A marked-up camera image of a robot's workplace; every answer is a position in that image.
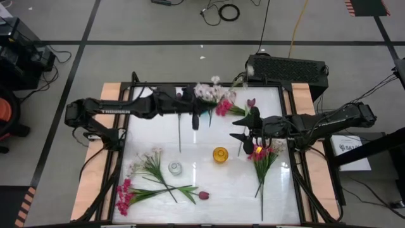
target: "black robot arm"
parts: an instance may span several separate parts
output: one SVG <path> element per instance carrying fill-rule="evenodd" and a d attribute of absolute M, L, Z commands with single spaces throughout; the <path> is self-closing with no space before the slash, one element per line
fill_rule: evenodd
<path fill-rule="evenodd" d="M 192 128 L 198 130 L 199 115 L 215 107 L 213 103 L 196 98 L 194 85 L 184 87 L 181 96 L 173 86 L 161 86 L 149 96 L 141 98 L 143 90 L 133 101 L 106 101 L 93 98 L 79 99 L 67 105 L 65 124 L 70 127 L 83 127 L 99 136 L 108 149 L 117 149 L 120 141 L 118 129 L 108 129 L 93 119 L 96 114 L 132 114 L 138 118 L 152 119 L 156 115 L 190 113 Z"/>
<path fill-rule="evenodd" d="M 272 116 L 260 118 L 260 112 L 252 107 L 251 113 L 234 122 L 235 125 L 246 126 L 249 134 L 231 134 L 244 143 L 244 151 L 247 154 L 253 152 L 253 139 L 258 144 L 268 147 L 267 142 L 272 138 L 291 138 L 297 149 L 307 149 L 317 139 L 348 127 L 371 127 L 374 125 L 376 116 L 370 107 L 363 103 L 347 104 L 338 110 L 320 113 L 317 115 L 286 115 L 284 117 Z"/>

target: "gray floor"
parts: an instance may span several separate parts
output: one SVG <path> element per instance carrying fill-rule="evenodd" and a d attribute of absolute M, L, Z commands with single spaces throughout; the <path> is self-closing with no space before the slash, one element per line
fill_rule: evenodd
<path fill-rule="evenodd" d="M 13 1 L 9 12 L 20 17 L 42 40 L 81 40 L 95 0 L 26 0 Z M 247 0 L 233 0 L 241 10 L 236 22 L 207 26 L 199 12 L 208 1 L 186 0 L 176 7 L 151 4 L 149 0 L 102 0 L 91 28 L 90 41 L 189 41 L 189 40 L 258 40 L 263 26 L 267 1 L 255 7 Z M 393 41 L 405 41 L 405 3 L 385 0 L 392 16 L 381 18 Z M 288 41 L 304 1 L 272 0 L 264 40 Z M 211 23 L 218 18 L 210 12 Z M 297 41 L 383 41 L 373 18 L 351 17 L 343 0 L 310 0 L 297 30 Z M 33 95 L 22 105 L 21 122 L 32 128 L 24 139 L 9 138 L 11 152 L 0 158 L 0 185 L 30 185 L 39 156 L 70 73 L 78 46 L 55 46 L 68 50 L 73 58 L 58 65 L 60 76 L 51 89 Z M 105 82 L 130 80 L 136 71 L 141 81 L 208 81 L 219 75 L 232 80 L 243 71 L 256 45 L 169 45 L 169 46 L 86 46 L 78 65 L 67 102 L 79 98 L 98 98 Z M 273 56 L 287 57 L 288 46 L 263 46 Z M 405 47 L 395 47 L 400 58 Z M 385 46 L 296 46 L 293 58 L 325 61 L 330 67 L 329 88 L 324 109 L 337 108 L 358 97 L 380 82 L 394 66 Z M 393 132 L 405 125 L 404 91 L 392 82 L 363 102 L 378 116 L 370 129 L 360 132 Z M 78 186 L 78 173 L 86 148 L 72 138 L 72 129 L 59 122 L 51 150 L 40 179 L 26 225 L 68 222 Z M 376 164 L 375 170 L 384 169 Z M 394 174 L 359 175 L 387 201 L 398 200 Z M 371 193 L 347 178 L 342 185 L 364 200 L 375 201 Z M 353 225 L 404 227 L 403 220 L 385 208 L 359 203 L 345 193 L 343 221 Z"/>

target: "small glass jar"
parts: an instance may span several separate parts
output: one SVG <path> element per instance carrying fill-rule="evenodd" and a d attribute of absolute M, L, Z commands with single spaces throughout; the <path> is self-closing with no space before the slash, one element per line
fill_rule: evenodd
<path fill-rule="evenodd" d="M 182 164 L 178 161 L 172 161 L 169 164 L 169 172 L 171 172 L 171 174 L 173 175 L 178 175 L 182 173 Z"/>

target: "white table surface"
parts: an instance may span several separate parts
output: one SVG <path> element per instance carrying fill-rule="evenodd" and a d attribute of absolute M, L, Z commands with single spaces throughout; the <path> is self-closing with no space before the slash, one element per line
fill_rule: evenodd
<path fill-rule="evenodd" d="M 134 97 L 140 93 L 136 88 Z M 282 115 L 278 89 L 275 87 L 237 88 L 235 104 L 244 107 L 247 99 L 256 98 L 261 117 Z M 145 89 L 143 96 L 151 93 Z M 120 184 L 127 178 L 129 165 L 139 162 L 138 156 L 151 153 L 151 148 L 163 148 L 161 171 L 165 181 L 173 186 L 198 186 L 195 192 L 210 193 L 208 200 L 195 196 L 196 205 L 180 191 L 172 191 L 178 203 L 169 193 L 160 194 L 138 202 L 128 209 L 125 217 L 114 211 L 114 223 L 135 224 L 299 224 L 296 194 L 294 191 L 290 161 L 284 151 L 269 169 L 265 180 L 264 219 L 261 221 L 260 197 L 254 197 L 258 179 L 252 161 L 247 159 L 243 149 L 237 156 L 239 141 L 229 133 L 241 133 L 243 127 L 232 125 L 241 117 L 218 117 L 214 114 L 211 127 L 209 116 L 200 118 L 196 143 L 193 143 L 191 116 L 183 114 L 180 121 L 182 152 L 178 150 L 177 115 L 156 116 L 152 120 L 130 117 L 127 141 L 124 151 Z M 213 161 L 213 150 L 224 147 L 229 158 L 224 164 Z M 174 176 L 168 171 L 168 164 L 178 161 L 183 172 Z M 133 187 L 142 189 L 164 189 L 164 186 L 145 180 L 142 175 L 131 177 Z"/>

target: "yellow candle holder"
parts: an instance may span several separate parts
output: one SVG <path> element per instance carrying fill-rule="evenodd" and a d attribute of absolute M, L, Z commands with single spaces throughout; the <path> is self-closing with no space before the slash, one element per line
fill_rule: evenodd
<path fill-rule="evenodd" d="M 223 147 L 217 147 L 214 149 L 213 157 L 215 162 L 222 164 L 228 159 L 228 151 Z"/>

